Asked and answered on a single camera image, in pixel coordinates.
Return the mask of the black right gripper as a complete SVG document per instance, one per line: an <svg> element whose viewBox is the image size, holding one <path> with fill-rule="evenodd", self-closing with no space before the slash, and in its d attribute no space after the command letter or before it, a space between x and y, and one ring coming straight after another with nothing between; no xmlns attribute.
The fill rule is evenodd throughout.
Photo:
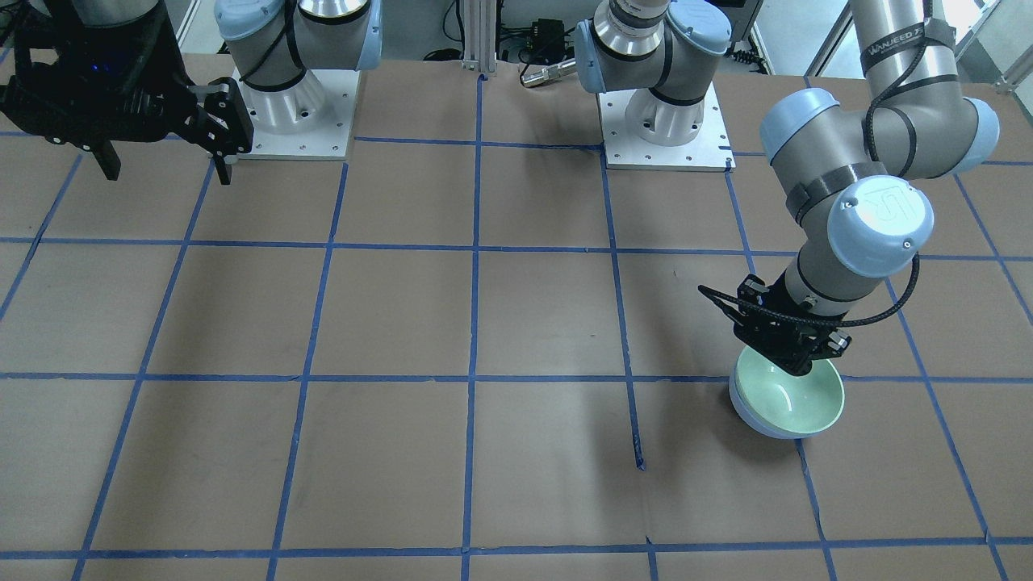
<svg viewBox="0 0 1033 581"><path fill-rule="evenodd" d="M254 127L233 78L194 85L165 8L31 8L15 28L2 113L30 135L81 146L108 181L113 142L157 142L188 125L228 186Z"/></svg>

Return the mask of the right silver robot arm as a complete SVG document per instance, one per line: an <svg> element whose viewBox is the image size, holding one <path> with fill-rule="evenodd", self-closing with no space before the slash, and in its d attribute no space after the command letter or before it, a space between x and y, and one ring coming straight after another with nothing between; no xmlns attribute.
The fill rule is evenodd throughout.
<svg viewBox="0 0 1033 581"><path fill-rule="evenodd" d="M109 180L115 142L177 135L210 153L226 185L255 129L289 135L328 113L318 70L376 69L383 54L377 1L218 1L237 77L207 84L189 77L162 1L30 1L28 12L2 113L92 154Z"/></svg>

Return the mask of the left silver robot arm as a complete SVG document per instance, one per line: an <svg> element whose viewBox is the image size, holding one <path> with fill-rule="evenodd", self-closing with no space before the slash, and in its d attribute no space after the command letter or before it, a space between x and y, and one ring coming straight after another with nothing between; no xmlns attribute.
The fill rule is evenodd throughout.
<svg viewBox="0 0 1033 581"><path fill-rule="evenodd" d="M975 169L1000 132L987 102L963 95L956 33L938 1L851 1L859 62L872 99L846 111L826 90L782 98L760 123L766 161L805 232L796 257L772 284L749 276L734 297L701 287L733 320L739 340L784 372L840 357L847 313L905 267L934 227L914 179ZM705 96L730 47L730 21L705 1L604 1L573 30L580 84L631 90L631 132L654 146L700 132Z"/></svg>

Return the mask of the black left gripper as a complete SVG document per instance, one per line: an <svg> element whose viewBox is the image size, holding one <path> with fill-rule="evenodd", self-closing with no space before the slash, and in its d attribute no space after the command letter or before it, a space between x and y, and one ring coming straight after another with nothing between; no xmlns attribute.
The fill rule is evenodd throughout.
<svg viewBox="0 0 1033 581"><path fill-rule="evenodd" d="M814 317L791 301L784 281L774 286L749 274L727 295L708 286L698 290L727 317L733 320L734 335L753 350L800 378L807 375L818 360L840 357L852 343L852 337L837 328L838 320ZM768 309L768 313L741 305L745 301Z"/></svg>

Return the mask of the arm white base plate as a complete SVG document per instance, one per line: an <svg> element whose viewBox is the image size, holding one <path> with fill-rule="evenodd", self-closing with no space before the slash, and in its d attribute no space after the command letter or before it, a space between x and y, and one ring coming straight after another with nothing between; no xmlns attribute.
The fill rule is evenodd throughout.
<svg viewBox="0 0 1033 581"><path fill-rule="evenodd" d="M253 144L239 158L255 161L346 161L362 74L353 70L307 70L283 89L242 95L253 125Z"/></svg>
<svg viewBox="0 0 1033 581"><path fill-rule="evenodd" d="M661 102L647 108L634 90L600 93L606 169L725 172L737 166L712 83L705 100L683 113Z"/></svg>

